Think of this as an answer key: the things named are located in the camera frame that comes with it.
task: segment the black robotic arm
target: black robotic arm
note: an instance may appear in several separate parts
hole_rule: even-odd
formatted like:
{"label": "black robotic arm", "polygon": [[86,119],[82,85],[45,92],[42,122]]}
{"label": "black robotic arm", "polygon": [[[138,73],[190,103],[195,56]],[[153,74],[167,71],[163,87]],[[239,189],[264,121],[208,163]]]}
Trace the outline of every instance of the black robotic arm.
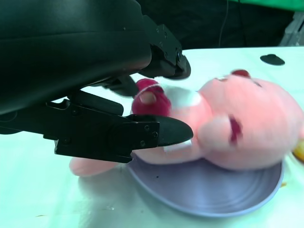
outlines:
{"label": "black robotic arm", "polygon": [[123,163],[134,149],[192,138],[181,121],[122,117],[121,104],[80,91],[103,86],[134,96],[134,73],[190,75],[179,41],[136,1],[0,1],[1,134],[39,133],[56,141],[56,154]]}

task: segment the white table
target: white table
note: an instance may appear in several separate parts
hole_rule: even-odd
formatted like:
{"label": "white table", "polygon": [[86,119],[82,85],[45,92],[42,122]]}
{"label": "white table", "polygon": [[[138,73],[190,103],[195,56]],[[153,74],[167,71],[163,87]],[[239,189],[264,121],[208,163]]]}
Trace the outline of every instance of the white table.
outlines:
{"label": "white table", "polygon": [[[159,81],[199,89],[208,79],[244,68],[252,76],[277,82],[304,108],[304,47],[190,50],[186,81]],[[277,54],[284,66],[259,57]],[[87,88],[125,106],[131,99],[101,88]],[[209,219],[177,212],[143,191],[124,166],[91,178],[73,176],[70,158],[53,153],[41,135],[0,135],[0,228],[299,228],[304,227],[304,166],[286,158],[284,182],[271,202],[242,217]]]}

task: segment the yellow object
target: yellow object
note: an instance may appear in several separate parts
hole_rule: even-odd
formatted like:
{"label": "yellow object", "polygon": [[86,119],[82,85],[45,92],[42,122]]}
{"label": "yellow object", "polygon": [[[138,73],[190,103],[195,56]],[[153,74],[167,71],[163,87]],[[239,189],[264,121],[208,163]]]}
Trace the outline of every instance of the yellow object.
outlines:
{"label": "yellow object", "polygon": [[301,140],[293,151],[296,158],[304,162],[304,140]]}

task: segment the pink stuffed animal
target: pink stuffed animal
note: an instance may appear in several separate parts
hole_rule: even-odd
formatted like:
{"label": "pink stuffed animal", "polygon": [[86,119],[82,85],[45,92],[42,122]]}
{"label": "pink stuffed animal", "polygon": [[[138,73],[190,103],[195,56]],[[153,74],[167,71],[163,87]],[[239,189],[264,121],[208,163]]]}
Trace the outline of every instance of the pink stuffed animal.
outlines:
{"label": "pink stuffed animal", "polygon": [[[205,158],[226,169],[260,169],[280,162],[304,139],[304,113],[297,102],[280,86],[251,78],[245,70],[208,81],[198,91],[196,104],[187,107],[172,104],[153,80],[143,79],[137,85],[147,89],[135,98],[133,113],[168,115],[184,121],[194,132],[191,142],[134,151],[148,163]],[[70,169],[75,175],[88,176],[115,165],[73,158]]]}

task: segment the plate rim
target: plate rim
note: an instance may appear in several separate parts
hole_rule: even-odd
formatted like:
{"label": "plate rim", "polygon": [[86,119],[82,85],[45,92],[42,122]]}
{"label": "plate rim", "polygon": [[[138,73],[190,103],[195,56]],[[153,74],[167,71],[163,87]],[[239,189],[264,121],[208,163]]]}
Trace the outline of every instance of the plate rim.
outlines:
{"label": "plate rim", "polygon": [[271,192],[271,194],[269,194],[264,200],[262,200],[261,202],[259,202],[256,205],[254,205],[253,207],[247,208],[245,210],[236,211],[236,212],[230,212],[230,213],[209,213],[209,212],[199,213],[199,212],[187,210],[184,207],[180,207],[180,206],[172,203],[171,201],[168,201],[163,196],[160,196],[159,194],[155,194],[146,184],[144,184],[142,181],[140,181],[138,175],[135,174],[135,171],[131,168],[131,166],[129,164],[127,165],[127,169],[131,173],[132,177],[136,180],[136,182],[142,188],[144,188],[152,197],[154,197],[161,203],[163,203],[177,211],[181,211],[186,214],[191,214],[191,215],[200,216],[200,217],[230,218],[230,217],[241,216],[241,215],[245,215],[245,214],[254,212],[255,210],[260,209],[262,206],[266,205],[276,195],[276,193],[279,191],[279,189],[281,188],[281,185],[283,183],[283,178],[284,178],[284,173],[285,173],[285,161],[281,161],[280,163],[273,165],[273,167],[277,166],[277,165],[281,166],[280,178],[279,178],[274,190]]}

